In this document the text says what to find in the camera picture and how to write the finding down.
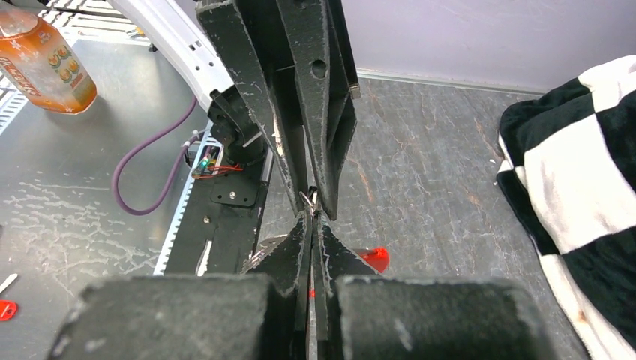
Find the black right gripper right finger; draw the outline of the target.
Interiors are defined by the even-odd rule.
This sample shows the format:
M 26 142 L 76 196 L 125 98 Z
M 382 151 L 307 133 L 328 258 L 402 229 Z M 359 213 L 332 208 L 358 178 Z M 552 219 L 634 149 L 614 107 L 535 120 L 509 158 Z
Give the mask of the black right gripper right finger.
M 322 212 L 317 227 L 333 232 Z M 336 290 L 342 359 L 557 357 L 532 296 L 505 278 L 350 274 Z

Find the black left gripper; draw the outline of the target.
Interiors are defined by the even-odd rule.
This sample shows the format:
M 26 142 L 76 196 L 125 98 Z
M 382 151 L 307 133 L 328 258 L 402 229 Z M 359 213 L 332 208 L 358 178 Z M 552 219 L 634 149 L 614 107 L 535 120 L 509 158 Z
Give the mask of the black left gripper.
M 357 123 L 353 100 L 361 97 L 342 1 L 198 1 L 195 8 L 274 153 L 293 212 L 308 189 L 306 136 L 322 210 L 336 220 Z

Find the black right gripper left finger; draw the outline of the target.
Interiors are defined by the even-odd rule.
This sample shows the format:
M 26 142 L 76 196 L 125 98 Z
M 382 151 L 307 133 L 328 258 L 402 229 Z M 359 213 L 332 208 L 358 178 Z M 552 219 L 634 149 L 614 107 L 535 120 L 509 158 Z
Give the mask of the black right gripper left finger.
M 48 359 L 306 359 L 308 215 L 244 274 L 89 284 Z

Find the silver split keyring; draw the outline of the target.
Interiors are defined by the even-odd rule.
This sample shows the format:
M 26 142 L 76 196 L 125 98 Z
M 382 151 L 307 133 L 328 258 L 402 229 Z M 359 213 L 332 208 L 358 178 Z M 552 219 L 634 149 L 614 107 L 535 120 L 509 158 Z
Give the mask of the silver split keyring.
M 304 207 L 308 209 L 312 216 L 315 215 L 318 209 L 317 204 L 317 187 L 310 186 L 306 192 L 299 191 L 298 195 L 304 204 Z

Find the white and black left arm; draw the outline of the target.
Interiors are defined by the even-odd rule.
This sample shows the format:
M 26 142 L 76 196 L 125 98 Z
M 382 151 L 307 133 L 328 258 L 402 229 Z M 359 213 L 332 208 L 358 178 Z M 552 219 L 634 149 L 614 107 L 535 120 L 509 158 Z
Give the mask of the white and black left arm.
M 292 210 L 308 179 L 329 219 L 359 79 L 340 1 L 113 1 L 178 71 L 236 162 L 273 152 Z

